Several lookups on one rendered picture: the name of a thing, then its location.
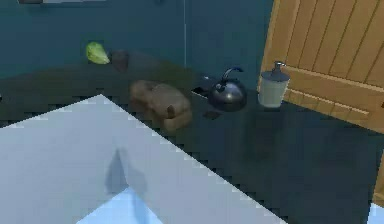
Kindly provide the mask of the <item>green lettuce head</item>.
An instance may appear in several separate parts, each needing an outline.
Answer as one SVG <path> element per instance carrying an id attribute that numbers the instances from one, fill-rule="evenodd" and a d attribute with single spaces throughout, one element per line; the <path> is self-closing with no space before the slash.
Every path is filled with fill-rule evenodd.
<path id="1" fill-rule="evenodd" d="M 110 59 L 102 44 L 98 42 L 89 42 L 86 45 L 87 59 L 95 64 L 105 65 L 110 62 Z"/>

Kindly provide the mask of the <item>black kettle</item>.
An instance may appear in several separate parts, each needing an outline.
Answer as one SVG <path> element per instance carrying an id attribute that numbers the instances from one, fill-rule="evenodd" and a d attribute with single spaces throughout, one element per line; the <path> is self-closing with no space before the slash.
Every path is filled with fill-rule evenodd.
<path id="1" fill-rule="evenodd" d="M 237 78 L 229 76 L 232 71 L 243 72 L 243 69 L 240 67 L 228 68 L 220 80 L 215 82 L 208 91 L 208 103 L 225 112 L 239 111 L 247 104 L 245 86 Z"/>

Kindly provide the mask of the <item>brown bread loaf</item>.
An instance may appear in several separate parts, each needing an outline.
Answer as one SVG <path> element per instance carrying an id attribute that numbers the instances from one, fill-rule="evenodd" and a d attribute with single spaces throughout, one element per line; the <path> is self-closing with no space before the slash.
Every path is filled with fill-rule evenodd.
<path id="1" fill-rule="evenodd" d="M 191 103 L 176 87 L 150 80 L 138 80 L 130 85 L 132 100 L 143 103 L 163 121 L 168 131 L 185 127 L 192 120 Z"/>

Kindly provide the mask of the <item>wooden room door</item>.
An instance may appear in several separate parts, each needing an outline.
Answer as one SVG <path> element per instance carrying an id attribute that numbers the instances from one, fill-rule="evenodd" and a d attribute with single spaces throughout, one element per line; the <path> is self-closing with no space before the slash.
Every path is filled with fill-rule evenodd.
<path id="1" fill-rule="evenodd" d="M 274 0 L 261 69 L 293 104 L 384 134 L 384 0 Z"/>

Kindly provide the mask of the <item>grey soap dispenser bottle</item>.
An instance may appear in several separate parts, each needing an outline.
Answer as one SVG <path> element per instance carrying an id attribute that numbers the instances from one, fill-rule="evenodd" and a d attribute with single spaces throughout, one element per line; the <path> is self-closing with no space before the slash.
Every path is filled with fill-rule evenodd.
<path id="1" fill-rule="evenodd" d="M 258 100 L 266 108 L 279 108 L 290 81 L 290 76 L 282 71 L 285 63 L 275 61 L 269 71 L 260 74 Z"/>

